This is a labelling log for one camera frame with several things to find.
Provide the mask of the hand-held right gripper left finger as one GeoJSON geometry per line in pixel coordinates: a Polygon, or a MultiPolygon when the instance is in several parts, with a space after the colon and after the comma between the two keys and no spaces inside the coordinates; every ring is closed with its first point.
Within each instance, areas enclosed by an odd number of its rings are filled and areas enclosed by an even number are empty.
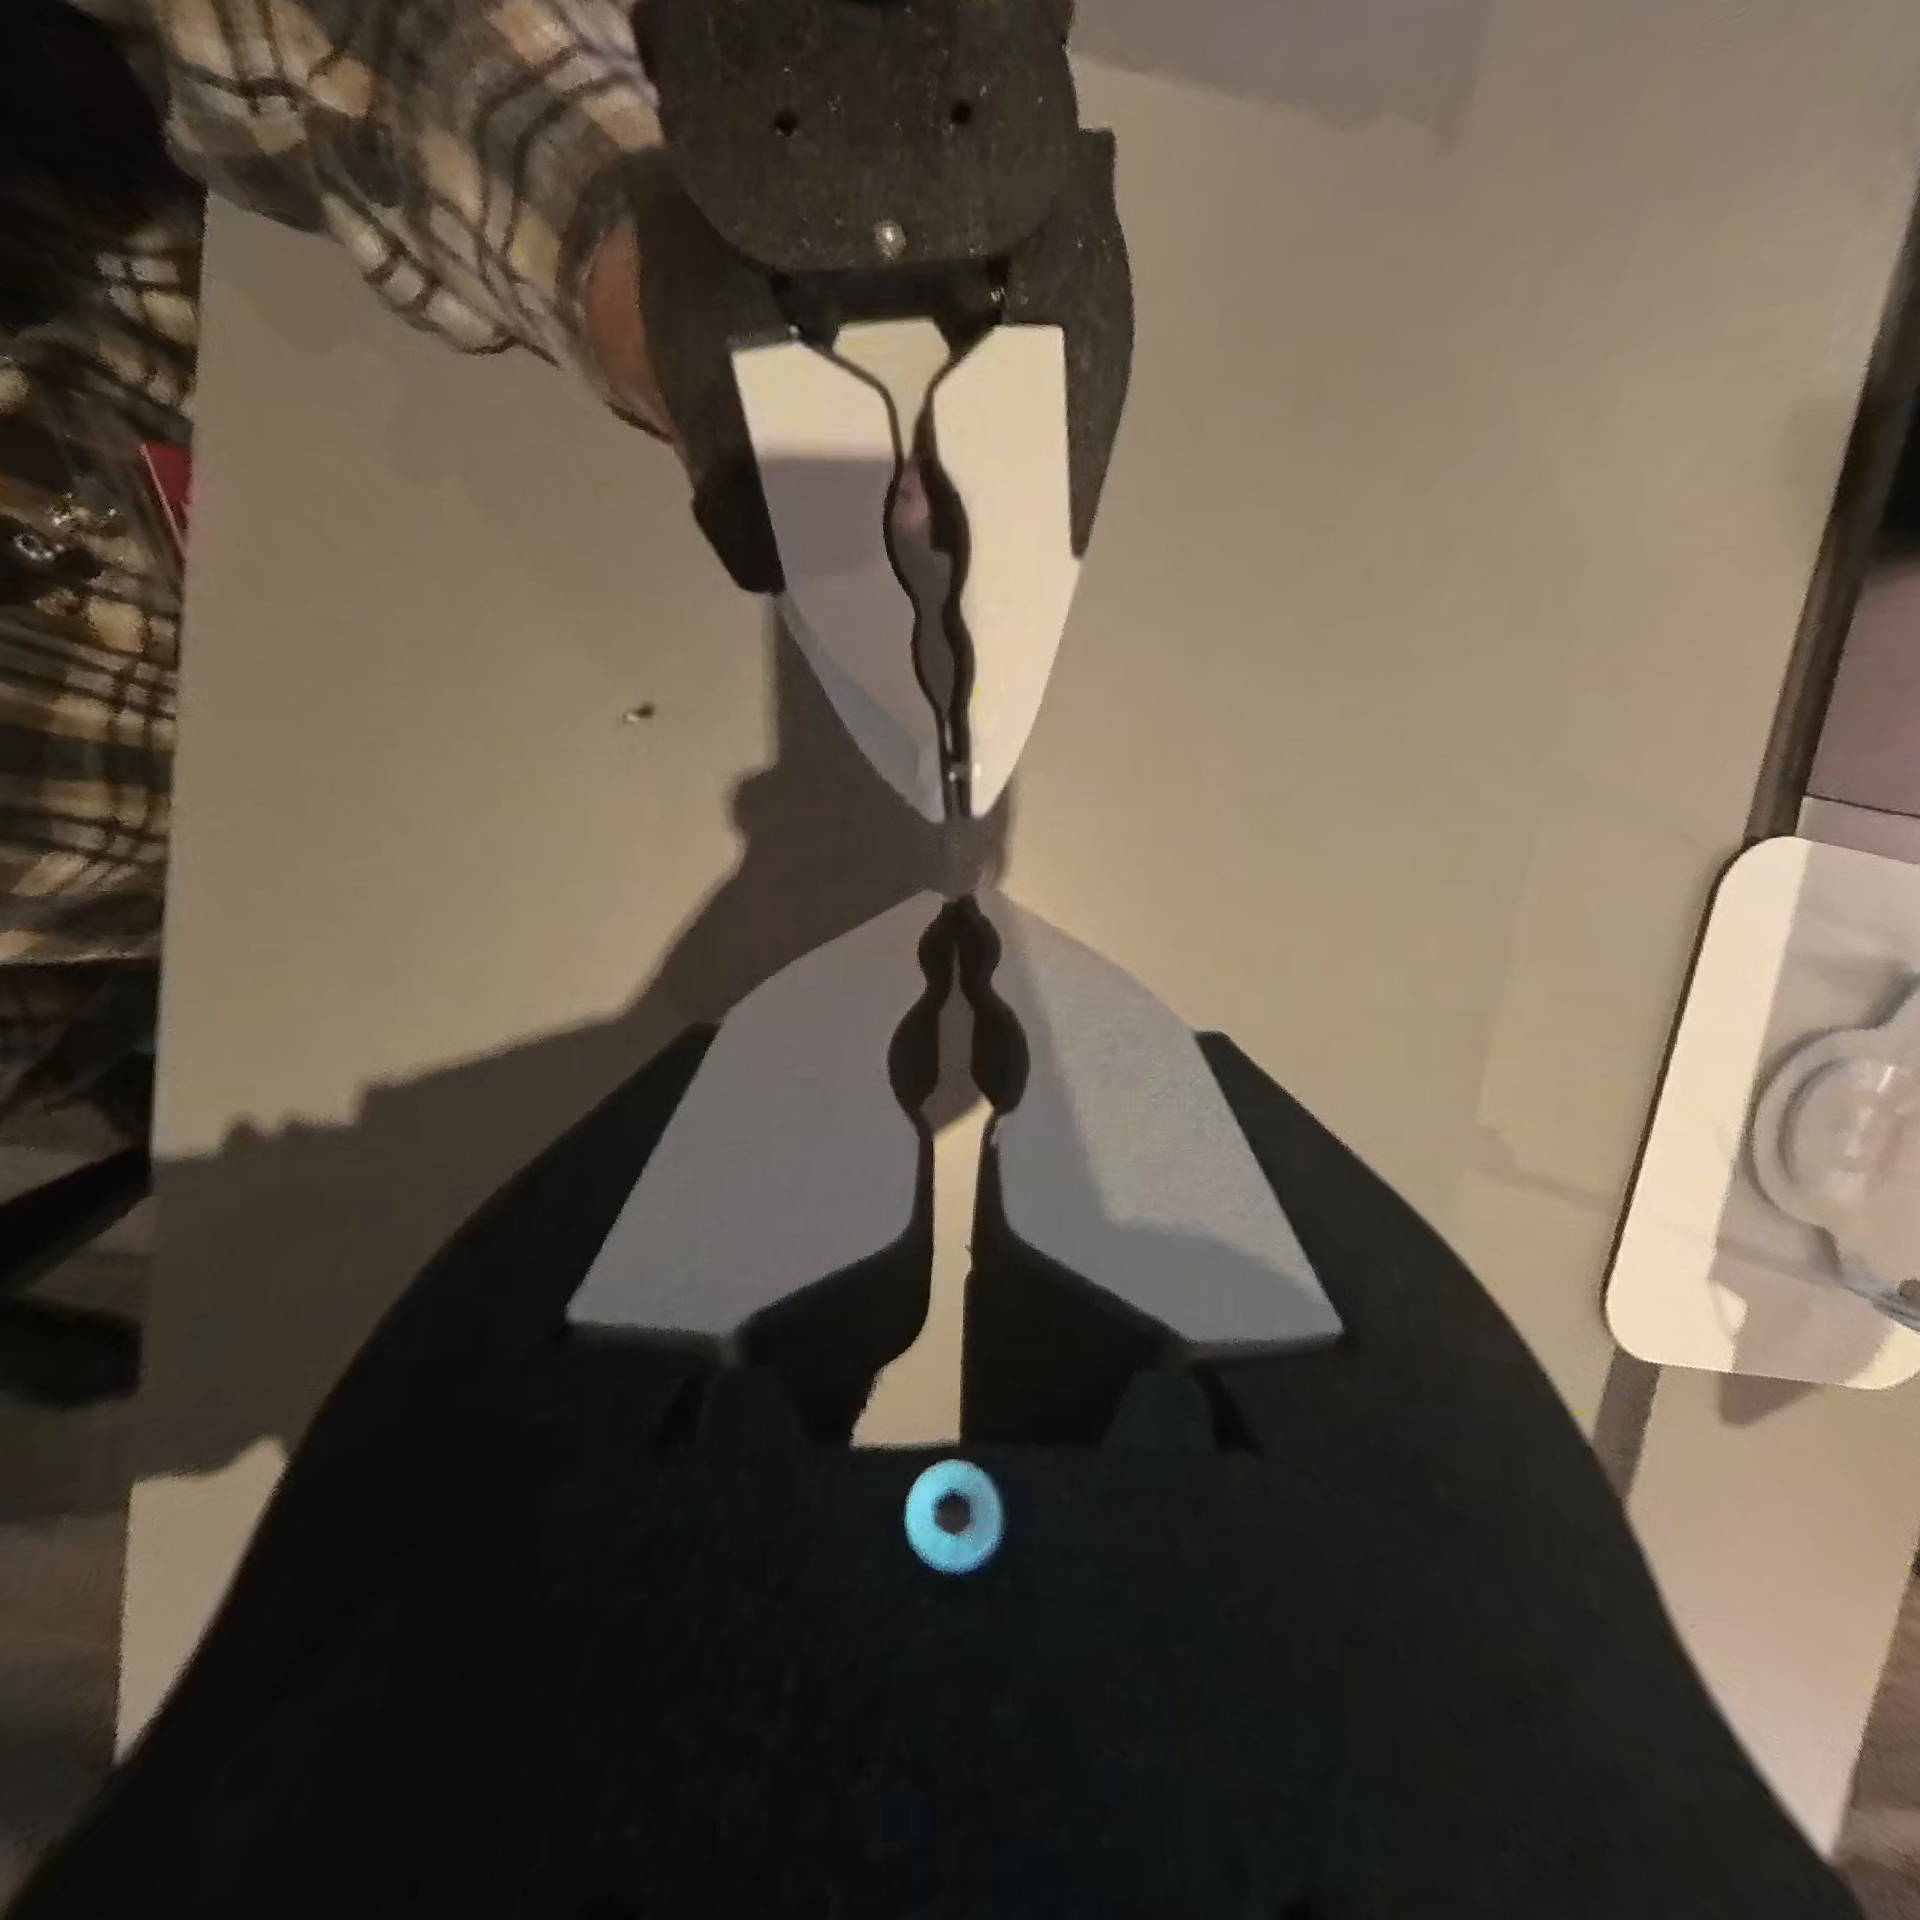
{"type": "Polygon", "coordinates": [[[852,1439],[923,1330],[948,900],[902,900],[758,984],[713,1030],[566,1326],[776,1377],[852,1439]]]}

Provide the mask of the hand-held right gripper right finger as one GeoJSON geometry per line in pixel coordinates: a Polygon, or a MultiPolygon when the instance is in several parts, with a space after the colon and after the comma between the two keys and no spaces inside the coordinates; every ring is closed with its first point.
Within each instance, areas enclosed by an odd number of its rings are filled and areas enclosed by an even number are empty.
{"type": "Polygon", "coordinates": [[[960,904],[960,988],[993,1108],[968,1441],[1091,1446],[1140,1375],[1339,1345],[1339,1314],[1187,1019],[1011,900],[960,904]]]}

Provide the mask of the white tablet stand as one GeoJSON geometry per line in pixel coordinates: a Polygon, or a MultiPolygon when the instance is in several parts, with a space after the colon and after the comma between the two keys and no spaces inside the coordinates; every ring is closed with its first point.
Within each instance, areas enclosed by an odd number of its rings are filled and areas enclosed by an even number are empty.
{"type": "Polygon", "coordinates": [[[1918,1372],[1918,871],[1800,834],[1702,929],[1604,1286],[1617,1345],[1722,1379],[1918,1372]]]}

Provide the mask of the red flat object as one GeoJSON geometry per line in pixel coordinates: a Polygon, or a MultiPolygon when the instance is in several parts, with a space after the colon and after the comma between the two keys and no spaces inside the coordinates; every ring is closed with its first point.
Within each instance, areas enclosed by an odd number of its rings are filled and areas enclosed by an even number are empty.
{"type": "Polygon", "coordinates": [[[171,556],[177,576],[184,582],[194,506],[189,449],[163,439],[144,439],[137,447],[137,459],[152,497],[152,510],[165,535],[168,553],[171,556]]]}

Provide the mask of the person's left forearm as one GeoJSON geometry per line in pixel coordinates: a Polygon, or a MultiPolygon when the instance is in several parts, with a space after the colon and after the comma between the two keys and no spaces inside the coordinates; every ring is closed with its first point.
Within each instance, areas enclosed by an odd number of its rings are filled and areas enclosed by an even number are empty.
{"type": "Polygon", "coordinates": [[[337,242],[401,320],[598,393],[586,283],[654,144],[636,4],[94,4],[212,198],[337,242]]]}

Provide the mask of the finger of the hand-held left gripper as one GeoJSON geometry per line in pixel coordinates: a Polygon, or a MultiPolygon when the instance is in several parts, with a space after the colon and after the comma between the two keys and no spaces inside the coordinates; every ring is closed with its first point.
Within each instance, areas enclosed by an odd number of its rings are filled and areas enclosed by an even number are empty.
{"type": "Polygon", "coordinates": [[[948,822],[945,734],[922,667],[926,571],[899,560],[896,500],[948,362],[936,320],[862,320],[829,346],[790,334],[729,354],[782,623],[867,764],[932,825],[948,822]]]}
{"type": "Polygon", "coordinates": [[[908,320],[902,342],[920,480],[948,516],[947,600],[922,619],[928,664],[952,670],[931,697],[931,816],[970,824],[1018,772],[1074,600],[1066,334],[1001,324],[957,351],[936,320],[908,320]],[[953,760],[972,771],[970,822],[948,815],[953,760]]]}

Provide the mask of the person's left hand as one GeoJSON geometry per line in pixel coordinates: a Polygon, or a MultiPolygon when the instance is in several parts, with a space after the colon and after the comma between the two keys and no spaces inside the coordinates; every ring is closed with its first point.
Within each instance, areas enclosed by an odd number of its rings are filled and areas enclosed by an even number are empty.
{"type": "Polygon", "coordinates": [[[582,278],[582,337],[593,377],[609,409],[651,441],[677,447],[644,316],[642,265],[630,223],[613,224],[593,249],[582,278]]]}

